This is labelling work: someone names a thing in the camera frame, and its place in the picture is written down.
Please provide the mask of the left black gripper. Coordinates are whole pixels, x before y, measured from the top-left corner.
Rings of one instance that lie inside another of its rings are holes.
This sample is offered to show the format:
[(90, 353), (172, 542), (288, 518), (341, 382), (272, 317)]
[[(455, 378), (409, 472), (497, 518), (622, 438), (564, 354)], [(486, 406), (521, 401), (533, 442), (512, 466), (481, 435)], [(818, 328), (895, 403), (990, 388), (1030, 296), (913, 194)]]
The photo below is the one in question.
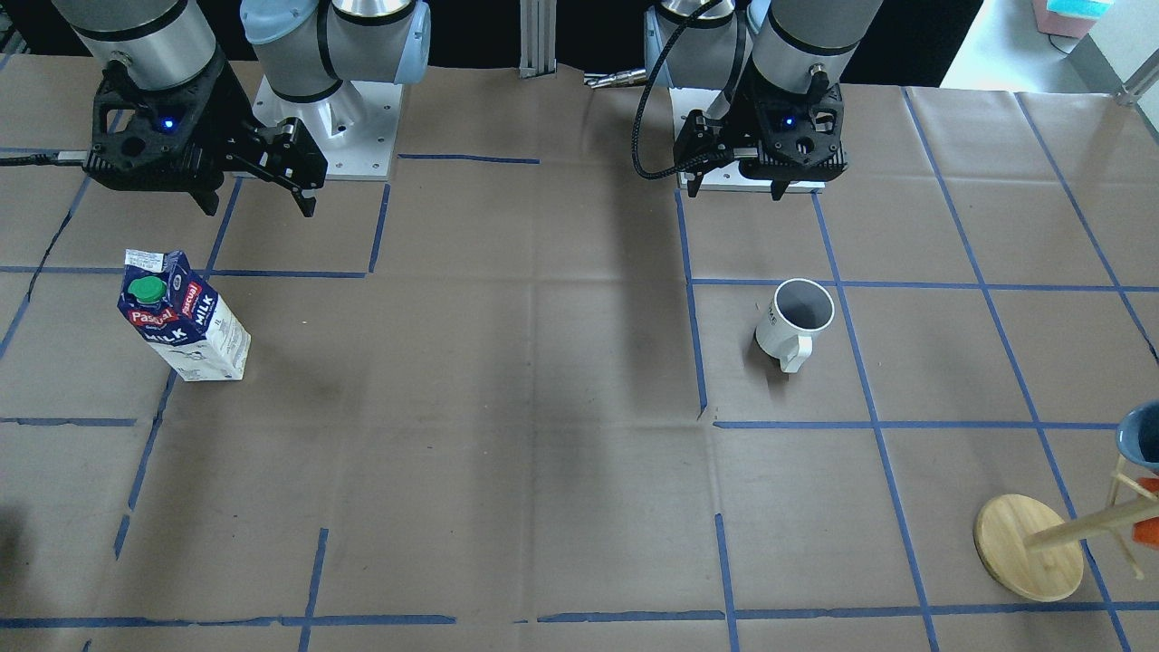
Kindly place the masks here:
[(828, 76), (812, 76), (803, 94), (751, 76), (742, 82), (739, 98), (748, 140), (722, 135), (724, 120), (701, 109), (688, 111), (675, 138), (675, 169), (693, 177), (685, 182), (688, 197), (697, 197), (708, 173), (737, 160), (745, 177), (771, 181), (773, 202), (783, 199), (788, 182), (831, 181), (848, 169), (843, 95)]

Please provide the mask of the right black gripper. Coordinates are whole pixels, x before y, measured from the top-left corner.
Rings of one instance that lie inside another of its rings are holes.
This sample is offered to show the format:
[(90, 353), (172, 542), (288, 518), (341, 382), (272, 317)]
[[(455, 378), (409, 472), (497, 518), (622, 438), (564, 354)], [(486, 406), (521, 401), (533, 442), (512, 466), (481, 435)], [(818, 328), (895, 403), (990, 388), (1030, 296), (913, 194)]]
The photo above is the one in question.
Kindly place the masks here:
[[(112, 190), (187, 193), (204, 215), (214, 217), (225, 174), (216, 160), (210, 117), (225, 66), (225, 54), (216, 50), (191, 80), (150, 91), (131, 79), (124, 54), (112, 58), (92, 101), (83, 173)], [(287, 189), (302, 217), (311, 218), (328, 160), (305, 122), (287, 117), (270, 127), (245, 125), (236, 135), (236, 168)]]

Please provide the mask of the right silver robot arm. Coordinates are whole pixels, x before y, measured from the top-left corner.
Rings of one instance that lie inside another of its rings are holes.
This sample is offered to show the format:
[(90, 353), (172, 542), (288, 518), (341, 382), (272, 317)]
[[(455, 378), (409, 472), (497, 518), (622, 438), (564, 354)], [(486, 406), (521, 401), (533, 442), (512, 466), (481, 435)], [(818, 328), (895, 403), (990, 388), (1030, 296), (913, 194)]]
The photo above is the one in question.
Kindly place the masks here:
[(337, 157), (388, 159), (389, 107), (365, 87), (427, 74), (432, 16), (424, 1), (245, 1), (245, 41), (274, 100), (261, 117), (195, 1), (58, 1), (102, 65), (82, 169), (117, 191), (189, 195), (219, 206), (226, 173), (290, 191), (304, 217)]

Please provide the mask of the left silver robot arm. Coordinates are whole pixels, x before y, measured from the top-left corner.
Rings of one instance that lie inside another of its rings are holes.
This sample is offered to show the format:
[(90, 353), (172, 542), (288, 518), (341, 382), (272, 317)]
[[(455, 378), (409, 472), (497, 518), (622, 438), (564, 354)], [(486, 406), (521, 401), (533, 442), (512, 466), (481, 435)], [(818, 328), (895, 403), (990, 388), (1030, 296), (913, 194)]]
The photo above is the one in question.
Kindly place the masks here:
[(646, 91), (710, 91), (677, 129), (672, 164), (695, 197), (709, 173), (736, 167), (782, 198), (796, 183), (848, 169), (839, 80), (877, 1), (655, 1), (646, 10)]

